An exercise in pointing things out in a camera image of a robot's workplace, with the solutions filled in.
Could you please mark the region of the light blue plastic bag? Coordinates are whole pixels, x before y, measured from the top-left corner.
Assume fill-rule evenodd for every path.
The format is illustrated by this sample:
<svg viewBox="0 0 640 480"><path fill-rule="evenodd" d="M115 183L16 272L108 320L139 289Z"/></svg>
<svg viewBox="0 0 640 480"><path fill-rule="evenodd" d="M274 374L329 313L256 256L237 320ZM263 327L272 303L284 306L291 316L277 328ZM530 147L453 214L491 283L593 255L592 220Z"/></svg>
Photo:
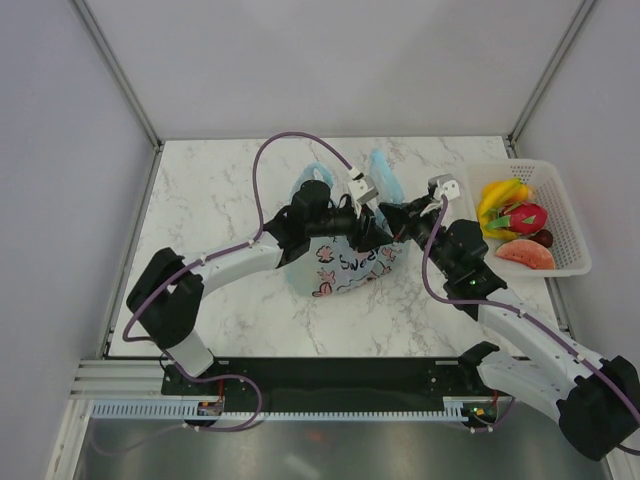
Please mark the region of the light blue plastic bag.
<svg viewBox="0 0 640 480"><path fill-rule="evenodd" d="M376 185L378 200L401 203L404 191L392 172L387 156L379 149L370 154L368 174ZM308 180L319 180L330 188L334 185L332 172L323 164L309 164L291 190L290 199ZM286 280L295 293L321 298L347 293L370 281L379 279L404 267L409 247L392 243L379 248L357 252L344 236L312 238L310 250L297 261L284 267Z"/></svg>

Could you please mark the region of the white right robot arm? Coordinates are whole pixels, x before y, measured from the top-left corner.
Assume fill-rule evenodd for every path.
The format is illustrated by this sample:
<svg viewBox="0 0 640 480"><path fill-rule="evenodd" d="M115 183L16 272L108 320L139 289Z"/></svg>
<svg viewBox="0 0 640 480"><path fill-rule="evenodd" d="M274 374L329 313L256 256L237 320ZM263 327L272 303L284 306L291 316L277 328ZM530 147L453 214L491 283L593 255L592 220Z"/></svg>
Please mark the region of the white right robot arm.
<svg viewBox="0 0 640 480"><path fill-rule="evenodd" d="M638 455L625 444L639 430L639 376L631 362L607 359L538 319L485 263L488 246L478 223L458 219L443 226L447 206L435 207L427 198L383 202L380 209L397 240L413 240L421 248L421 269L434 265L444 275L446 294L432 287L427 293L495 331L530 361L516 366L490 348L458 368L462 390L480 394L490 388L526 403L554 420L588 459L601 460L614 450Z"/></svg>

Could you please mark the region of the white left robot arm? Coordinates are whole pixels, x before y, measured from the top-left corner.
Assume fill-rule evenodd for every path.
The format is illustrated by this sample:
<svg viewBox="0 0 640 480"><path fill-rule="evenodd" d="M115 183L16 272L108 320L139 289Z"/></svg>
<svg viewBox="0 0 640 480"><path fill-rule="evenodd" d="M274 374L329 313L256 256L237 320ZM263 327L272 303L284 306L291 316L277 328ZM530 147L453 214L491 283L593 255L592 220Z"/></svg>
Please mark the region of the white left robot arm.
<svg viewBox="0 0 640 480"><path fill-rule="evenodd" d="M354 180L348 187L344 205L335 206L327 184L305 181L290 203L243 243L193 258L171 248L154 254L126 305L148 339L182 368L184 382L195 393L210 393L219 380L214 355L195 330L206 296L244 277L293 263L309 251L314 238L343 236L356 251L389 242L368 205L378 195L371 178Z"/></svg>

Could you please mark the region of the yellow fake banana bunch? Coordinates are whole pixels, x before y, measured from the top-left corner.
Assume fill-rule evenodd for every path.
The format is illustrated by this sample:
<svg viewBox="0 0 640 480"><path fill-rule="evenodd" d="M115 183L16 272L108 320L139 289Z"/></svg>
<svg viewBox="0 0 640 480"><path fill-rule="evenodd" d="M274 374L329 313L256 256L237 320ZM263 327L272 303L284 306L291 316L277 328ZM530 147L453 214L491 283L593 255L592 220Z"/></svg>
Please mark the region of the yellow fake banana bunch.
<svg viewBox="0 0 640 480"><path fill-rule="evenodd" d="M481 231L486 238L494 238L505 241L515 240L515 233L509 231L490 232L486 225L493 219L493 215L503 205L516 202L514 194L523 183L518 178L510 178L487 185L481 195L481 201L476 207L476 215Z"/></svg>

